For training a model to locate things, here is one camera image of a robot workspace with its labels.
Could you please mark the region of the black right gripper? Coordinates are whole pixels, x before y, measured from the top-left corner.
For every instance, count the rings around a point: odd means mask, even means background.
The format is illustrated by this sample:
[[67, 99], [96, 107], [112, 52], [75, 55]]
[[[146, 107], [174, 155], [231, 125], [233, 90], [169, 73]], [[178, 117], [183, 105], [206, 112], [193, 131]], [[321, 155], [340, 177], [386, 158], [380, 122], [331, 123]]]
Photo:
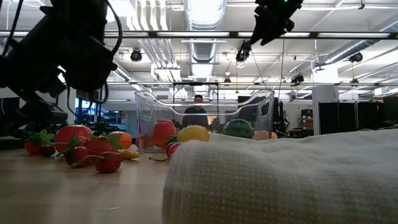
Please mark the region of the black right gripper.
[[250, 44], [261, 40], [261, 46], [280, 36], [280, 31], [290, 32], [295, 23], [290, 19], [296, 10], [302, 8], [303, 0], [256, 0], [256, 25]]

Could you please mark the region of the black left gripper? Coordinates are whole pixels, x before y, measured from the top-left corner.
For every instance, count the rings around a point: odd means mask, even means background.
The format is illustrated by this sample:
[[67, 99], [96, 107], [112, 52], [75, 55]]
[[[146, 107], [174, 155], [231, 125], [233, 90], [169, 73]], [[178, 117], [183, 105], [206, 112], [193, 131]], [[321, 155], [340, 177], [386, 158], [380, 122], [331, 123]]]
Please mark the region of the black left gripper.
[[19, 37], [22, 5], [19, 1], [11, 29], [4, 34], [1, 87], [17, 93], [25, 105], [6, 114], [6, 131], [31, 122], [66, 121], [66, 112], [35, 92], [57, 96], [74, 88], [93, 93], [117, 69], [113, 60], [118, 47], [108, 49], [104, 43], [106, 16], [115, 12], [109, 0], [52, 1], [40, 7], [43, 18]]

